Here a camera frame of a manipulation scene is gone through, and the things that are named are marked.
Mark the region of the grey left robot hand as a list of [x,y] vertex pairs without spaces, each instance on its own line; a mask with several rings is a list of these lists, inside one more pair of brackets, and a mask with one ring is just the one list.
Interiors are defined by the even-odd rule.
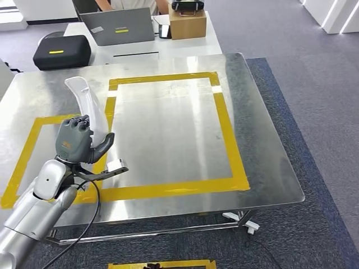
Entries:
[[92,134],[88,115],[66,119],[56,139],[56,158],[66,163],[94,164],[106,154],[115,138],[114,133],[110,132],[103,142],[92,146]]

